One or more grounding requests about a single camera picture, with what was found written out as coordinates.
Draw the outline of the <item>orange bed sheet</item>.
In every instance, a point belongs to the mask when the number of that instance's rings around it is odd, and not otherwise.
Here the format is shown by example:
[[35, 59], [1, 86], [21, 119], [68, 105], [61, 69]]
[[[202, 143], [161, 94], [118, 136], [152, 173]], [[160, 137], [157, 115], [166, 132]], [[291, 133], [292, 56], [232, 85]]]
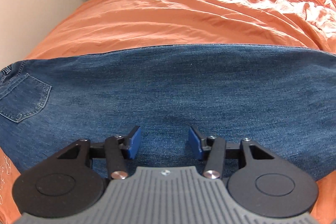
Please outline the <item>orange bed sheet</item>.
[[[306, 48], [335, 56], [335, 0], [90, 0], [13, 63], [227, 44]], [[1, 148], [1, 223], [20, 216], [11, 190], [23, 171]], [[328, 223], [335, 219], [335, 170], [316, 180], [313, 215]]]

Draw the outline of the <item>blue denim jeans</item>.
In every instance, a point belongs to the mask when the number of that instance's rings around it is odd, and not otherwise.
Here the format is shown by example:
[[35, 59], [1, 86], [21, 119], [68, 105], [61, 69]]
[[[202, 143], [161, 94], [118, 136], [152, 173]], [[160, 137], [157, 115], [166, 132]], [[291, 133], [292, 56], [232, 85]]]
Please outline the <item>blue denim jeans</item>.
[[129, 168], [196, 163], [190, 126], [250, 137], [320, 179], [335, 170], [335, 56], [296, 47], [147, 47], [1, 70], [1, 148], [26, 170], [77, 139], [142, 129]]

